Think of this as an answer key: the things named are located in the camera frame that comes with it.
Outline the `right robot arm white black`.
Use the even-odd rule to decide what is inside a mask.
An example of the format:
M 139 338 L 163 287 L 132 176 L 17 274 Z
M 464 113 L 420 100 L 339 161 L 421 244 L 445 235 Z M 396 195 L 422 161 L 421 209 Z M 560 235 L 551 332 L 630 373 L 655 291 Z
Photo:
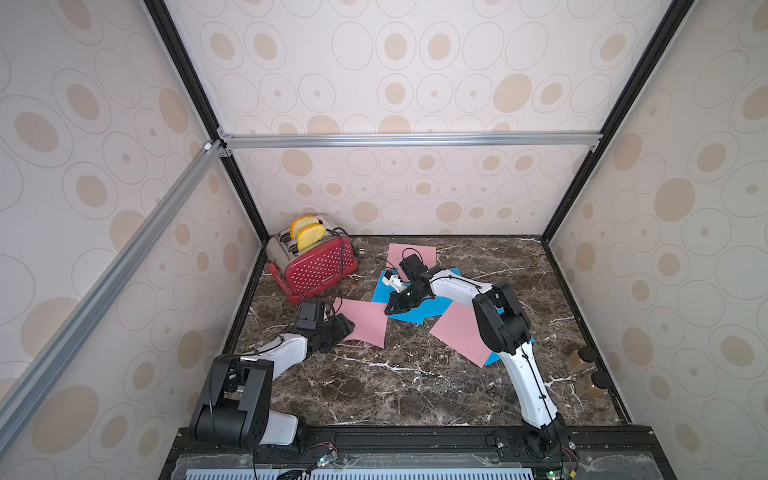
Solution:
M 569 442 L 567 428 L 544 385 L 534 358 L 530 322 L 511 286 L 470 280 L 441 267 L 408 278 L 403 282 L 394 271 L 384 274 L 382 283 L 394 289 L 385 312 L 406 313 L 434 298 L 470 308 L 483 343 L 499 355 L 516 391 L 528 455 L 541 461 L 559 454 Z

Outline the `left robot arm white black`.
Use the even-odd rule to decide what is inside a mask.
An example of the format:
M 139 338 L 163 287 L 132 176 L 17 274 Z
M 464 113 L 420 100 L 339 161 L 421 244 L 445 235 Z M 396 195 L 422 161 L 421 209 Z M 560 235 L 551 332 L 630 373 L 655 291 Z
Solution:
M 330 352 L 354 328 L 338 314 L 317 320 L 311 329 L 294 325 L 253 354 L 216 357 L 191 416 L 190 435 L 250 452 L 304 452 L 306 423 L 271 409 L 273 382 L 312 354 Z

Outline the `pink paper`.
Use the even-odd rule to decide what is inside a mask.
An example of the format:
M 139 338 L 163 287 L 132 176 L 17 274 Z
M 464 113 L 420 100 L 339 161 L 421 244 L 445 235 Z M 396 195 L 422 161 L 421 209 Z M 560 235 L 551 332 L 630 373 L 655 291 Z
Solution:
M 353 332 L 345 341 L 357 340 L 378 348 L 385 347 L 388 317 L 384 313 L 384 304 L 337 298 L 334 308 L 354 324 Z
M 458 302 L 451 304 L 430 334 L 481 368 L 491 353 L 483 345 L 474 310 Z
M 389 244 L 386 263 L 388 266 L 396 267 L 399 276 L 403 280 L 408 279 L 407 274 L 400 267 L 400 263 L 404 258 L 407 258 L 412 254 L 416 254 L 428 268 L 432 268 L 437 265 L 437 249 L 435 247 L 406 245 L 399 243 Z

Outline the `blue paper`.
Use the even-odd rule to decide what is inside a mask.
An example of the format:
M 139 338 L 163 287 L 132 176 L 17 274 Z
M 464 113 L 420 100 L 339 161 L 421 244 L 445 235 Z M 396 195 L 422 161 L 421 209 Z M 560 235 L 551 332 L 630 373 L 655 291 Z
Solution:
M 447 312 L 452 301 L 444 297 L 426 295 L 423 298 L 413 294 L 406 295 L 405 299 L 391 302 L 391 296 L 398 291 L 391 285 L 393 270 L 384 270 L 379 274 L 378 282 L 374 290 L 372 302 L 384 306 L 384 315 L 406 323 L 423 325 L 425 320 L 440 317 Z
M 484 345 L 484 346 L 486 346 L 486 347 L 488 347 L 488 348 L 489 348 L 489 350 L 490 350 L 490 352 L 491 352 L 491 353 L 489 353 L 489 356 L 488 356 L 488 358 L 486 359 L 486 361 L 485 361 L 485 363 L 484 363 L 484 366 L 490 366 L 490 365 L 492 365 L 492 364 L 494 364 L 494 363 L 496 363 L 496 362 L 500 361 L 500 360 L 501 360 L 501 358 L 499 357 L 499 352 L 497 352 L 497 351 L 495 351 L 495 350 L 491 349 L 491 348 L 490 348 L 490 346 L 489 346 L 489 344 L 488 344 L 488 342 L 486 342 L 484 339 L 482 339 L 482 341 L 483 341 L 483 345 Z M 534 347 L 533 347 L 533 345 L 535 345 L 535 339 L 533 339 L 533 338 L 532 338 L 532 339 L 530 339 L 530 341 L 529 341 L 529 342 L 527 342 L 527 343 L 528 343 L 528 344 L 530 344 L 530 346 L 529 346 L 529 347 L 524 347 L 524 351 L 525 351 L 527 354 L 529 354 L 529 355 L 528 355 L 529 357 L 532 357 L 532 356 L 533 356 L 533 352 L 534 352 L 534 350 L 533 350 L 533 348 L 534 348 Z M 517 346 L 519 346 L 518 344 L 521 344 L 521 342 L 518 342 L 518 341 L 516 341 L 516 342 L 512 342 L 512 343 L 510 343 L 510 352 L 511 352 L 510 354 L 514 354 L 514 351 L 512 351 L 512 348 L 511 348 L 511 347 L 512 347 L 512 346 L 515 346 L 515 347 L 517 347 Z

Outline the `pink paper back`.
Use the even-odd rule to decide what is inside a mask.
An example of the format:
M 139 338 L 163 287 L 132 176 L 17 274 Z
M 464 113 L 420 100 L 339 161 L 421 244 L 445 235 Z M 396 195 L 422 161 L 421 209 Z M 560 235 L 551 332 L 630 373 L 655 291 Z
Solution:
M 407 274 L 400 267 L 400 263 L 404 258 L 407 258 L 412 254 L 416 254 L 428 268 L 432 268 L 437 265 L 437 249 L 435 247 L 406 245 L 399 243 L 389 244 L 386 263 L 388 266 L 396 267 L 399 276 L 403 280 L 408 279 Z

